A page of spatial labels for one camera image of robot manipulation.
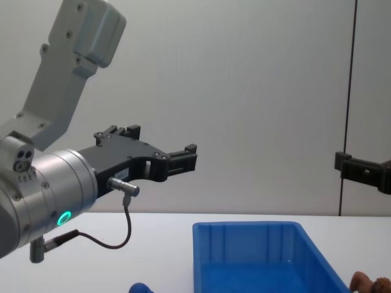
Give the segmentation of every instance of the white table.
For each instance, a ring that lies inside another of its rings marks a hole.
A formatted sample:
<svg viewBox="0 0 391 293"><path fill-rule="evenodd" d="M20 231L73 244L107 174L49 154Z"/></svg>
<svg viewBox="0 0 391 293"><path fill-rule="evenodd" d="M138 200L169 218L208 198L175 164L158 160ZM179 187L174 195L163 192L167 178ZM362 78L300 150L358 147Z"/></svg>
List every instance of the white table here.
<svg viewBox="0 0 391 293"><path fill-rule="evenodd" d="M25 246L0 259L1 292L127 293L143 282L155 293L192 293L192 224L217 221L283 220L299 222L348 284L356 270L391 277L391 218L282 215L131 214L133 235L116 251L77 237L29 262ZM123 214L84 214L46 238L72 229L110 244L126 236Z"/></svg>

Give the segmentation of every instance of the gray wall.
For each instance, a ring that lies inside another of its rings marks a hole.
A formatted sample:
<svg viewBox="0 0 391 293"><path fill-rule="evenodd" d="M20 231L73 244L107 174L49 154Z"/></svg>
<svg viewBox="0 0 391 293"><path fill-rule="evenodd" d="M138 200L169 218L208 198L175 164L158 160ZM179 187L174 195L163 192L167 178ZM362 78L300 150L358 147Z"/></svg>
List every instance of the gray wall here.
<svg viewBox="0 0 391 293"><path fill-rule="evenodd" d="M120 47L51 150L140 124L163 150L197 143L199 161L164 184L136 182L134 211L338 213L354 0L111 2L128 19ZM0 123L22 107L59 5L0 2Z"/></svg>
<svg viewBox="0 0 391 293"><path fill-rule="evenodd" d="M391 2L359 0L346 151L368 161L391 159ZM344 181L343 215L391 215L391 196Z"/></svg>

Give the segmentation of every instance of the blue container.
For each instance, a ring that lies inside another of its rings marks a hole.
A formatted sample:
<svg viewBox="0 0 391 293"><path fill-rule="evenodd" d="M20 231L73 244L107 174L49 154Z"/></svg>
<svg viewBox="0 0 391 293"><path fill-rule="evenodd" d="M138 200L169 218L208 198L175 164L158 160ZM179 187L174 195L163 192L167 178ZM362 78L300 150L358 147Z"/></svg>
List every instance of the blue container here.
<svg viewBox="0 0 391 293"><path fill-rule="evenodd" d="M349 293L294 222L197 223L194 293Z"/></svg>

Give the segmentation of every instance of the green led ring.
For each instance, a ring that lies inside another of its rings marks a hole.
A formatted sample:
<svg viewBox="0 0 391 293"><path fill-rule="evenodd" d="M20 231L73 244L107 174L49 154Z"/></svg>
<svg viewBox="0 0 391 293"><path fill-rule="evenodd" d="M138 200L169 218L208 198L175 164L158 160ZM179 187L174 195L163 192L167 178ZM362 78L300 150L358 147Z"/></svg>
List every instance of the green led ring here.
<svg viewBox="0 0 391 293"><path fill-rule="evenodd" d="M68 220L71 218L72 213L70 211L64 212L58 219L57 225L61 226L68 222Z"/></svg>

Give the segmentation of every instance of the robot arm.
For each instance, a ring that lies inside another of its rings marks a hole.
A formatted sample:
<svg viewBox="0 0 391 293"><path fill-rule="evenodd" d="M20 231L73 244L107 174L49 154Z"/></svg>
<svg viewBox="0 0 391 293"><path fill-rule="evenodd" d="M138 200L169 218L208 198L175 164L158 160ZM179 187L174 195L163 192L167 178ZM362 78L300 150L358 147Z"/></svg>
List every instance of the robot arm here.
<svg viewBox="0 0 391 293"><path fill-rule="evenodd" d="M165 153L139 141L140 126L111 126L79 152L34 156L65 133L86 80L111 63L125 24L104 0L63 1L23 110L0 126L0 258L31 243L31 260L43 261L43 235L97 198L113 189L135 196L129 181L162 182L195 169L195 145Z"/></svg>

